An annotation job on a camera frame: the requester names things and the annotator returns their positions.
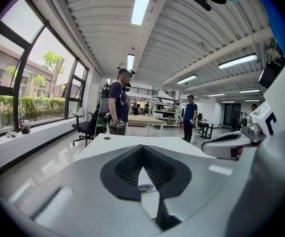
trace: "ceiling light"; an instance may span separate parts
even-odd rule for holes
[[[133,60],[134,60],[134,54],[128,54],[127,70],[132,70]]]
[[[260,89],[247,89],[247,90],[240,90],[240,93],[250,93],[250,92],[260,92]]]
[[[190,77],[186,77],[186,78],[184,78],[184,79],[178,81],[177,84],[182,84],[182,83],[185,83],[185,82],[187,82],[187,81],[193,80],[193,79],[195,79],[195,78],[197,78],[197,75],[191,75]]]
[[[238,64],[241,64],[241,63],[244,63],[244,62],[249,62],[249,61],[254,61],[254,60],[257,60],[256,53],[245,55],[245,56],[242,56],[240,58],[221,63],[221,64],[218,65],[218,67],[220,69],[225,69],[225,68],[228,68],[228,67],[231,67],[231,66],[234,66],[234,65],[238,65]]]
[[[225,93],[212,94],[212,95],[208,95],[208,97],[216,97],[216,96],[223,96],[223,95],[225,95]]]
[[[142,25],[144,14],[146,13],[149,0],[135,0],[131,23],[135,25]]]

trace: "railing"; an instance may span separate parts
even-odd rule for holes
[[[166,92],[166,94],[169,95],[169,96],[172,97],[172,98],[175,98],[175,96],[176,96],[176,91],[175,91],[175,90],[172,90],[172,91]]]
[[[131,92],[131,93],[138,93],[138,94],[144,94],[144,95],[150,95],[150,96],[154,96],[154,95],[158,94],[158,92],[156,90],[143,89],[143,88],[137,88],[137,87],[131,87],[129,92]]]

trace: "navy t-shirt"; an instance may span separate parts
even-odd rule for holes
[[[124,122],[128,122],[129,103],[126,93],[120,82],[113,83],[109,88],[109,98],[116,98],[116,113],[117,118]]]
[[[184,120],[193,119],[194,111],[197,111],[197,104],[193,103],[186,105]]]

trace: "window frame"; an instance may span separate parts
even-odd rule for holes
[[[13,42],[14,44],[16,44],[16,45],[18,45],[18,46],[20,46],[21,48],[24,49],[24,52],[22,53],[22,55],[21,55],[21,57],[20,57],[20,59],[18,61],[19,65],[17,65],[17,75],[16,75],[16,78],[15,78],[15,81],[14,81],[14,87],[0,86],[0,95],[12,96],[13,97],[14,128],[11,129],[11,130],[12,131],[16,131],[16,132],[20,132],[20,129],[19,129],[19,116],[18,116],[18,104],[19,104],[19,91],[20,91],[20,87],[21,87],[21,83],[22,83],[21,81],[22,81],[22,78],[23,78],[23,72],[24,72],[25,66],[27,64],[28,57],[29,57],[32,49],[34,48],[35,43],[37,42],[38,38],[40,37],[40,35],[42,34],[42,32],[44,31],[45,28],[47,28],[54,35],[54,37],[60,42],[60,44],[63,45],[63,47],[74,57],[74,62],[73,62],[73,65],[72,65],[72,68],[71,68],[71,71],[70,71],[70,74],[69,74],[69,79],[68,79],[68,82],[67,82],[67,86],[65,87],[65,90],[64,90],[66,92],[64,117],[56,119],[56,120],[50,120],[50,121],[46,121],[45,120],[45,122],[41,122],[41,123],[38,123],[38,124],[31,125],[30,126],[31,128],[32,127],[36,127],[36,126],[40,126],[40,125],[44,125],[44,124],[54,123],[54,122],[62,121],[62,120],[65,120],[65,119],[73,118],[73,117],[68,117],[69,116],[69,102],[79,102],[80,103],[80,107],[82,107],[85,83],[86,83],[86,78],[87,78],[88,71],[89,71],[89,68],[86,67],[82,61],[80,61],[80,59],[72,52],[72,50],[64,43],[64,41],[60,38],[60,36],[50,26],[49,21],[46,20],[46,18],[40,13],[40,11],[36,8],[34,3],[31,0],[25,0],[25,2],[27,3],[27,5],[30,7],[30,9],[36,14],[36,16],[42,22],[42,27],[36,33],[36,35],[35,35],[35,37],[34,37],[34,39],[32,40],[31,43],[26,41],[23,37],[18,35],[15,31],[13,31],[5,23],[3,23],[1,21],[1,18],[2,18],[3,15],[0,16],[0,34],[2,36],[4,36],[5,38],[7,38],[9,41]],[[7,10],[5,10],[4,14],[8,12],[8,10],[13,6],[13,4],[11,4],[7,8]],[[75,69],[76,69],[76,66],[77,66],[78,62],[85,68],[85,73],[84,73],[84,79],[85,80],[79,78],[76,75],[74,75]],[[83,84],[82,92],[81,92],[81,95],[80,95],[80,97],[81,97],[80,99],[70,97],[73,79],[76,79],[77,81],[81,82],[81,84]],[[10,130],[0,132],[0,136],[5,135],[9,131]]]

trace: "small object on windowsill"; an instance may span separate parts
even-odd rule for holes
[[[14,131],[10,131],[10,132],[8,132],[8,133],[6,133],[6,137],[7,138],[16,138],[16,132],[14,132]]]

